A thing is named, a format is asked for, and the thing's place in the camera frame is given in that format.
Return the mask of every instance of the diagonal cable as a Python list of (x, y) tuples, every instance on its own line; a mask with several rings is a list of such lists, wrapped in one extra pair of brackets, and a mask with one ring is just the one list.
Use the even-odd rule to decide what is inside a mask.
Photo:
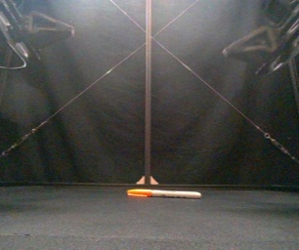
[(284, 145), (265, 132), (256, 122), (251, 119), (248, 115), (236, 107), (236, 105), (219, 93), (219, 91), (212, 87), (212, 85), (204, 80), (204, 78), (196, 73), (196, 71), (173, 55), (173, 53), (163, 46), (163, 44), (152, 38), (156, 44), (163, 48), (163, 50), (171, 55), (171, 57), (191, 71), (191, 73), (199, 78), (199, 80), (207, 85), (212, 92), (220, 97), (220, 99), (233, 108), (233, 110), (241, 115), (241, 117), (256, 127), (256, 129), (263, 133), (265, 139), (269, 140), (273, 146), (289, 156), (291, 160), (299, 165), (299, 159), (295, 157)]
[[(109, 0), (117, 9), (124, 13), (124, 15), (129, 18), (129, 20), (136, 24), (136, 26), (145, 32), (139, 23), (132, 19), (128, 13), (120, 8), (120, 6)], [(180, 15), (167, 24), (167, 26), (156, 33), (156, 35), (151, 38), (156, 44), (163, 48), (163, 50), (171, 55), (171, 57), (191, 71), (191, 73), (199, 78), (199, 80), (207, 85), (207, 87), (212, 90), (212, 92), (220, 97), (220, 99), (233, 108), (233, 110), (241, 115), (241, 117), (255, 126), (255, 128), (263, 133), (265, 139), (269, 140), (273, 146), (289, 156), (292, 161), (299, 165), (299, 159), (291, 154), (289, 150), (284, 147), (284, 145), (271, 136), (268, 132), (265, 132), (257, 123), (251, 119), (251, 117), (237, 108), (237, 106), (219, 93), (219, 91), (212, 87), (212, 85), (205, 81), (205, 79), (196, 73), (196, 71), (173, 55), (173, 53), (163, 46), (163, 44), (155, 39), (155, 37), (163, 32), (167, 27), (176, 22), (176, 20), (191, 10), (191, 8), (197, 4), (200, 0), (196, 0), (192, 5), (180, 13)]]

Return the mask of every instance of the black curtain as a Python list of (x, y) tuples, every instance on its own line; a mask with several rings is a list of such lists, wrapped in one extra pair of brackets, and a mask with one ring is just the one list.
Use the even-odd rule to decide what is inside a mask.
[[(0, 153), (92, 86), (0, 161), (0, 181), (133, 184), (144, 175), (145, 47), (132, 53), (145, 44), (147, 1), (113, 2), (137, 24), (108, 0), (22, 8), (66, 22), (76, 36), (8, 72)], [(152, 175), (161, 184), (299, 185), (296, 163), (211, 89), (299, 157), (288, 68), (256, 76), (221, 54), (259, 26), (263, 1), (200, 0), (183, 13), (195, 2), (152, 1), (152, 34), (163, 30), (155, 39), (167, 49), (152, 41)]]

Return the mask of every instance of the black fabric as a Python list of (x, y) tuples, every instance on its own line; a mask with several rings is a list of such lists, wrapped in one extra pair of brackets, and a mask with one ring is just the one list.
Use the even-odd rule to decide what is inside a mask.
[[(145, 28), (145, 2), (114, 1)], [(152, 1), (152, 34), (195, 1)], [(155, 39), (299, 157), (287, 68), (255, 76), (221, 51), (259, 26), (261, 1), (203, 1)], [(9, 72), (0, 153), (145, 44), (110, 1), (28, 1), (76, 36)], [(0, 161), (0, 181), (135, 183), (144, 174), (145, 47)], [(152, 175), (163, 184), (299, 185), (299, 166), (152, 41)]]

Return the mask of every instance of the orange marker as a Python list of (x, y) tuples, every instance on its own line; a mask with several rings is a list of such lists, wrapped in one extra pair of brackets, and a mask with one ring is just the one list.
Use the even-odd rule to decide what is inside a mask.
[(128, 195), (137, 197), (169, 197), (189, 199), (200, 199), (203, 197), (201, 193), (197, 191), (169, 191), (155, 189), (129, 189)]

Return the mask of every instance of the marker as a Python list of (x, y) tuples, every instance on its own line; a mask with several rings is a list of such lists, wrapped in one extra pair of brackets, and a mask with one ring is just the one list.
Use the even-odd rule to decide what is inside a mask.
[(189, 199), (200, 199), (203, 197), (201, 193), (197, 191), (169, 191), (155, 189), (129, 189), (128, 195), (137, 197), (168, 197)]

